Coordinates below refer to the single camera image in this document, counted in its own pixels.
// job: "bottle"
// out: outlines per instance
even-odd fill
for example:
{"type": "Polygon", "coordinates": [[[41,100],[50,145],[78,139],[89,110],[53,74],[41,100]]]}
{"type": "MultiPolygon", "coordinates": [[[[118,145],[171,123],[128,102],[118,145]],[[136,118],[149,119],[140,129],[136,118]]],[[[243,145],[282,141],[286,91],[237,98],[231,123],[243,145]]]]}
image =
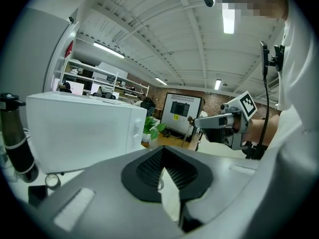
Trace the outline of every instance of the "bottle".
{"type": "Polygon", "coordinates": [[[20,106],[25,106],[25,102],[20,101],[19,96],[0,94],[0,118],[6,153],[20,178],[32,182],[38,177],[39,171],[23,131],[20,106]]]}

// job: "ceiling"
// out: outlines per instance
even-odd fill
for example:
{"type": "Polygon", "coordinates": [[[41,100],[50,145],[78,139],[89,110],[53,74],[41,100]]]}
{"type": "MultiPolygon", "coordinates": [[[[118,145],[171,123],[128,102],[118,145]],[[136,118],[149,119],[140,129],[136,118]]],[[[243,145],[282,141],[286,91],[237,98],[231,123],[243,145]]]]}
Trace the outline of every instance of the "ceiling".
{"type": "MultiPolygon", "coordinates": [[[[138,74],[150,83],[159,77],[169,86],[218,93],[212,90],[216,79],[221,79],[220,92],[248,90],[262,99],[259,41],[267,42],[268,47],[280,45],[283,26],[281,21],[238,10],[234,34],[225,34],[221,4],[207,7],[203,0],[95,0],[77,38],[91,44],[98,41],[125,54],[126,61],[135,63],[138,74]]],[[[276,69],[269,68],[268,83],[277,78],[276,69]]],[[[278,84],[270,92],[271,101],[278,102],[278,84]]]]}

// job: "bottle lid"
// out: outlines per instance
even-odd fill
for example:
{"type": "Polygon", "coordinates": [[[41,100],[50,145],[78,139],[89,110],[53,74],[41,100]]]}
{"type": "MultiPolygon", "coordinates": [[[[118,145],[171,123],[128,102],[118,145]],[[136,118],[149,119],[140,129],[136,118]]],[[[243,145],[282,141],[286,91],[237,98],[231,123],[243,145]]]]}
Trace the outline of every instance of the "bottle lid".
{"type": "Polygon", "coordinates": [[[0,110],[10,112],[19,108],[19,106],[25,106],[25,102],[19,100],[19,96],[11,93],[0,94],[0,110]]]}

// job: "wooden floor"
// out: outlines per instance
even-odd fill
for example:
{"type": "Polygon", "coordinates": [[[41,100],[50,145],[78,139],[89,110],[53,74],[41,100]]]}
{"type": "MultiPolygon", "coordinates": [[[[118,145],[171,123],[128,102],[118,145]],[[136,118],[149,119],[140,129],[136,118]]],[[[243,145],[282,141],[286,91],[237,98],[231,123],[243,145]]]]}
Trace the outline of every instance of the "wooden floor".
{"type": "MultiPolygon", "coordinates": [[[[197,135],[195,135],[190,143],[185,141],[183,148],[195,150],[197,142],[198,142],[198,138],[197,138],[197,135]]],[[[181,147],[182,143],[183,143],[183,138],[174,138],[172,136],[170,136],[169,138],[166,138],[161,133],[159,134],[159,137],[158,137],[158,144],[159,145],[169,145],[169,146],[181,147]]],[[[149,147],[148,142],[142,142],[142,145],[146,148],[149,147]]]]}

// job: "potted plant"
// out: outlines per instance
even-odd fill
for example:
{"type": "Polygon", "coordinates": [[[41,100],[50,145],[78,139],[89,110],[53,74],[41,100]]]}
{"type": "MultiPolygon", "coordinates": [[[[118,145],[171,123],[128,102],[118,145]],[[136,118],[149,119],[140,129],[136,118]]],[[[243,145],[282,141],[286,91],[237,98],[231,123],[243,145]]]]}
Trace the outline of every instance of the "potted plant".
{"type": "Polygon", "coordinates": [[[163,131],[165,128],[165,124],[160,123],[156,125],[156,122],[154,121],[154,118],[152,116],[146,117],[145,124],[144,124],[144,130],[143,130],[143,136],[142,136],[142,142],[149,142],[149,140],[154,140],[158,137],[159,132],[163,131]]]}

